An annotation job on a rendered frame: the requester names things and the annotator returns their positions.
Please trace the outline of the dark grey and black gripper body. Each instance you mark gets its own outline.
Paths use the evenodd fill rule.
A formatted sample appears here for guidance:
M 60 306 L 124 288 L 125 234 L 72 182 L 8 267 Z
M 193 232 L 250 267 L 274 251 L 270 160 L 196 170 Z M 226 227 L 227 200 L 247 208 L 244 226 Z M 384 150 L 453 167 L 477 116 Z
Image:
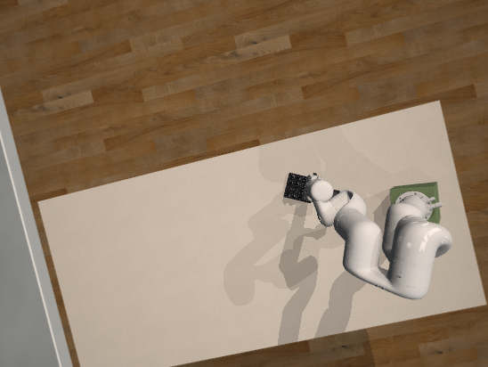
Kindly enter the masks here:
M 307 177 L 307 179 L 306 179 L 305 188 L 306 188 L 307 184 L 308 184 L 310 181 L 312 181 L 312 180 L 316 179 L 317 177 L 318 177 L 317 175 L 309 175 L 309 176 Z M 313 202 L 313 201 L 312 201 L 312 199 L 310 199 L 310 198 L 307 196 L 306 191 L 304 192 L 304 200 L 307 200 L 307 201 L 311 201 L 311 202 Z

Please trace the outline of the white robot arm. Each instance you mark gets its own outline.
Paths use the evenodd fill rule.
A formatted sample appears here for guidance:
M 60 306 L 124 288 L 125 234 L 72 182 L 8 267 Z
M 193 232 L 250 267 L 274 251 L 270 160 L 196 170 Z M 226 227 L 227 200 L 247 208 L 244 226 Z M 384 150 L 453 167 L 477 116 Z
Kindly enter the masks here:
M 305 191 L 321 224 L 334 225 L 345 240 L 343 267 L 351 275 L 402 298 L 422 299 L 427 294 L 435 257 L 452 245 L 446 228 L 427 221 L 433 208 L 442 207 L 441 201 L 432 204 L 435 197 L 421 192 L 400 195 L 387 210 L 382 242 L 380 228 L 366 217 L 366 204 L 356 192 L 333 191 L 321 175 Z M 388 270 L 378 266 L 381 245 L 390 262 Z

